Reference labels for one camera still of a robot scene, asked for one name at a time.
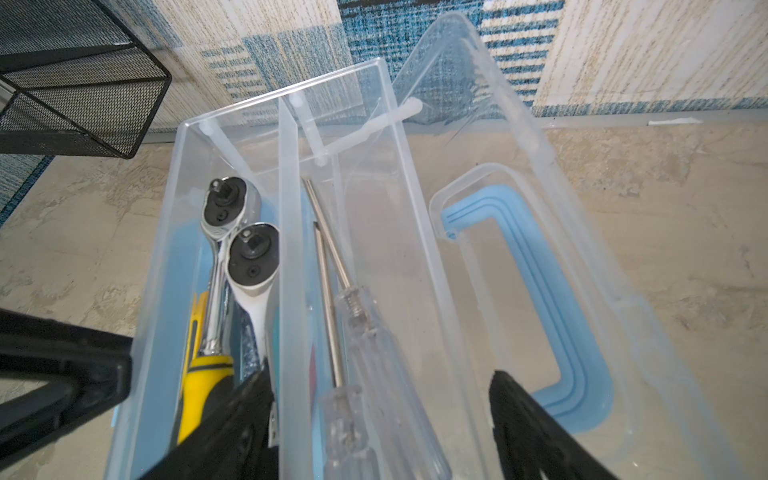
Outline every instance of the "wall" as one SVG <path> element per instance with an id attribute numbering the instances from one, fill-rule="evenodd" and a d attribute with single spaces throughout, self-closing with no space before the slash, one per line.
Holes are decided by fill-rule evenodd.
<path id="1" fill-rule="evenodd" d="M 464 12 L 537 116 L 768 108 L 764 0 L 104 0 L 171 70 L 153 131 L 375 56 Z"/>

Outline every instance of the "transparent screwdriver handle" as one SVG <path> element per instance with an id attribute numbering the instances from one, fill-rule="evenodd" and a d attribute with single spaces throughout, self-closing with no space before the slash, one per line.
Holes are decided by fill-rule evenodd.
<path id="1" fill-rule="evenodd" d="M 351 286 L 335 300 L 373 426 L 393 478 L 448 480 L 451 469 L 424 412 L 400 348 L 365 287 Z"/>
<path id="2" fill-rule="evenodd" d="M 325 480 L 379 480 L 376 452 L 368 446 L 361 389 L 342 386 L 320 399 L 326 422 Z"/>

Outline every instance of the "clear plastic box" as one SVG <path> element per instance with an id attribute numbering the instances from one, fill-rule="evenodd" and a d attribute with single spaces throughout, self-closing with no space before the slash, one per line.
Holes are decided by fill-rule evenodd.
<path id="1" fill-rule="evenodd" d="M 394 84 L 376 59 L 181 125 L 106 478 L 136 478 L 169 448 L 192 299 L 212 258 L 201 209 L 210 180 L 227 175 L 257 186 L 262 220 L 281 233 L 281 478 L 323 471 L 318 398 L 330 389 L 301 176 L 394 332 L 453 478 L 502 477 L 494 369 L 620 478 L 741 475 L 531 114 L 466 18 L 447 14 Z"/>

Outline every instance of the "black mesh basket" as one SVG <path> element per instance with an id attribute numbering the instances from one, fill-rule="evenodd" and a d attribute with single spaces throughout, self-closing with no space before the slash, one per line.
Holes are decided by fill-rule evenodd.
<path id="1" fill-rule="evenodd" d="M 168 70 L 95 0 L 0 0 L 0 153 L 131 158 Z"/>

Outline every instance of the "beige marble floor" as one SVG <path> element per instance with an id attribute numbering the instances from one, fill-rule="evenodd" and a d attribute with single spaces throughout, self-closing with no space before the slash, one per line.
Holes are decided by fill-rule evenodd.
<path id="1" fill-rule="evenodd" d="M 693 370 L 745 469 L 768 476 L 768 124 L 552 130 L 561 166 Z M 171 145 L 57 157 L 0 229 L 0 307 L 131 334 Z M 0 397 L 17 395 L 3 388 Z M 111 414 L 0 473 L 100 478 Z"/>

